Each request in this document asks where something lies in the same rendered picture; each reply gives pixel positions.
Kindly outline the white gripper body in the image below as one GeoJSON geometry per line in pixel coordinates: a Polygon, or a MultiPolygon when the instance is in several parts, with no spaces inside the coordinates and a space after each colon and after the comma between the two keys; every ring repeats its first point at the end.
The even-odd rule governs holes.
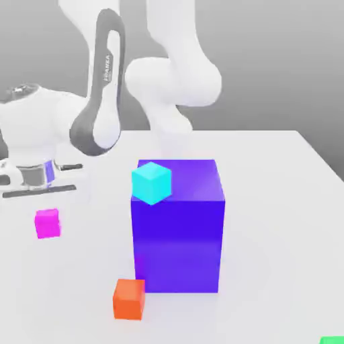
{"type": "Polygon", "coordinates": [[[1,192],[0,208],[9,206],[31,206],[87,202],[90,188],[86,185],[53,185],[38,189],[19,189],[1,192]]]}

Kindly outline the small magenta cube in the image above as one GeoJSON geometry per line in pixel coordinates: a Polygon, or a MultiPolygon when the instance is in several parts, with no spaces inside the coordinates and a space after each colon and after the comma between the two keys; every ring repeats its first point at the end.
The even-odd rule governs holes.
{"type": "Polygon", "coordinates": [[[38,210],[34,219],[39,239],[59,237],[61,233],[58,209],[38,210]]]}

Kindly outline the small cyan cube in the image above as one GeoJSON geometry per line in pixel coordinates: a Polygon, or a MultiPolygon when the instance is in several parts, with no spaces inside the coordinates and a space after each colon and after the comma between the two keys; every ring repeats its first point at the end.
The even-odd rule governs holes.
{"type": "Polygon", "coordinates": [[[132,196],[154,205],[172,194],[171,170],[148,162],[132,171],[132,196]]]}

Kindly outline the small orange cube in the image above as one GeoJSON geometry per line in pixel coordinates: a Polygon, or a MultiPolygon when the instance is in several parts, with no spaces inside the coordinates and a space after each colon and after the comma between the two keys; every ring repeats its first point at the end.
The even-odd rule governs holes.
{"type": "Polygon", "coordinates": [[[143,279],[119,279],[113,295],[114,318],[141,320],[145,304],[143,279]]]}

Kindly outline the large purple box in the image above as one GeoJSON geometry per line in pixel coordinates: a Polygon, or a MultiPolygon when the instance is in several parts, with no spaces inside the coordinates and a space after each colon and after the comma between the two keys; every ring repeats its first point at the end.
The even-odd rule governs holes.
{"type": "Polygon", "coordinates": [[[216,293],[226,204],[216,162],[155,163],[171,170],[172,194],[131,199],[135,277],[148,293],[216,293]]]}

